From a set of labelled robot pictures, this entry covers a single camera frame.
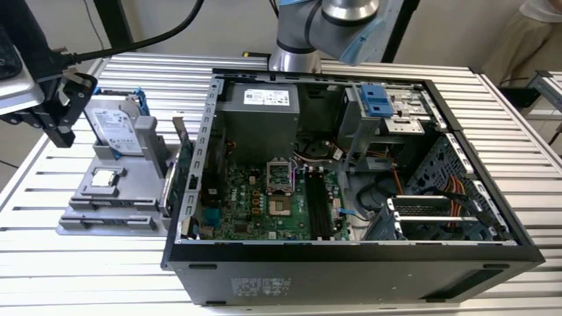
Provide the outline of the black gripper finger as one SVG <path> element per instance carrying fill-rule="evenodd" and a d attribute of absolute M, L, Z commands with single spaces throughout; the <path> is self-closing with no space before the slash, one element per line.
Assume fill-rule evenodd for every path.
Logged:
<path fill-rule="evenodd" d="M 49 114 L 22 110 L 15 113 L 2 114 L 1 120 L 11 125 L 26 123 L 30 127 L 39 129 L 47 135 L 50 142 L 57 147 L 61 147 L 61 133 L 57 129 L 58 121 Z"/>
<path fill-rule="evenodd" d="M 58 124 L 58 130 L 62 136 L 62 144 L 58 147 L 69 148 L 75 138 L 71 132 L 71 126 L 87 105 L 95 90 L 97 79 L 89 74 L 65 74 L 63 79 L 62 94 L 67 98 L 67 102 L 66 106 L 63 106 Z"/>

